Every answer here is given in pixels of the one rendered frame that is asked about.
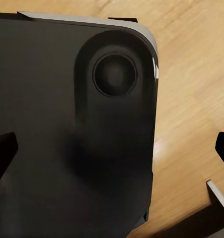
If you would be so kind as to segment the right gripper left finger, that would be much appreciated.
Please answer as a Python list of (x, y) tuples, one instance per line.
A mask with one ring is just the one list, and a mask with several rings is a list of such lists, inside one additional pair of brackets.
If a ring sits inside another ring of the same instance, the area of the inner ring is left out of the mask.
[(0, 179), (18, 151), (14, 132), (0, 135)]

